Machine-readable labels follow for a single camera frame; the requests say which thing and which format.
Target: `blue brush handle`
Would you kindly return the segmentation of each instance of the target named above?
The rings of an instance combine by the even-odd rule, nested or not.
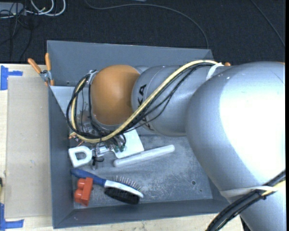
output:
[[[102,187],[105,186],[106,179],[99,178],[98,176],[91,174],[88,171],[85,171],[79,168],[73,168],[71,169],[71,174],[77,178],[84,178],[84,179],[87,177],[93,178],[93,184],[97,184]]]

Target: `brush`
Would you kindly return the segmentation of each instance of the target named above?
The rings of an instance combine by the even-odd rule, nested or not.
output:
[[[135,205],[144,197],[138,184],[128,178],[117,177],[116,181],[106,180],[79,168],[71,169],[71,174],[77,178],[93,178],[94,184],[105,188],[106,195],[127,204]]]

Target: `orange peg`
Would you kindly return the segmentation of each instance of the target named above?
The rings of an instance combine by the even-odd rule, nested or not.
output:
[[[93,178],[80,178],[77,182],[77,189],[74,193],[75,202],[80,203],[84,206],[88,206],[92,189]]]

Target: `cable bundle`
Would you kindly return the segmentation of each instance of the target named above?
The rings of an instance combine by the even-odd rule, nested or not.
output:
[[[68,104],[67,111],[66,111],[66,118],[67,122],[70,126],[70,128],[76,133],[76,136],[80,138],[81,140],[85,142],[90,143],[99,143],[103,141],[107,141],[109,139],[112,139],[114,137],[118,138],[118,136],[122,135],[124,132],[130,131],[132,129],[136,129],[138,127],[135,127],[136,124],[138,124],[145,116],[147,116],[149,113],[154,111],[156,108],[161,106],[162,104],[165,104],[162,111],[153,119],[156,119],[165,109],[167,106],[169,100],[173,96],[173,94],[177,91],[178,87],[183,83],[183,81],[195,70],[198,68],[205,66],[205,65],[215,65],[217,62],[211,61],[211,60],[198,60],[193,61],[190,63],[187,63],[180,68],[178,68],[176,71],[174,71],[170,76],[168,76],[159,87],[155,89],[154,92],[146,99],[144,102],[138,107],[138,109],[116,130],[114,131],[107,131],[106,129],[100,127],[96,122],[91,119],[92,128],[94,131],[96,131],[95,134],[87,133],[84,131],[80,131],[78,125],[77,125],[77,119],[76,119],[76,110],[77,110],[77,97],[79,93],[84,89],[84,87],[87,85],[87,82],[90,78],[90,74],[85,75],[79,83],[75,86],[75,89],[72,94],[72,98]],[[165,99],[163,99],[158,104],[155,104],[158,97],[162,94],[162,92],[169,87],[171,83],[173,83],[174,80],[176,80],[178,77],[183,78],[175,85],[175,87],[172,89],[172,91],[167,95]]]

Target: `white cable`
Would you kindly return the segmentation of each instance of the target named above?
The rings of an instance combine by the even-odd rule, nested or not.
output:
[[[63,9],[59,13],[55,13],[55,14],[46,13],[45,15],[47,15],[47,16],[58,16],[58,15],[61,15],[66,10],[66,0],[62,0],[62,2],[63,2]]]
[[[27,10],[28,13],[33,13],[33,14],[38,14],[38,15],[48,14],[48,13],[50,13],[50,12],[53,10],[53,7],[54,7],[54,1],[51,0],[51,1],[52,1],[52,7],[51,7],[48,11],[41,12],[41,11],[43,11],[44,9],[41,9],[41,10],[38,9],[38,7],[34,4],[34,2],[33,2],[32,0],[30,0],[30,1],[31,1],[32,6],[37,10],[37,13]]]
[[[220,66],[223,66],[222,63],[217,63],[215,65],[213,65],[210,69],[209,69],[209,72],[207,74],[207,78],[206,80],[210,79],[212,77],[212,75],[214,74],[215,70],[220,67]]]

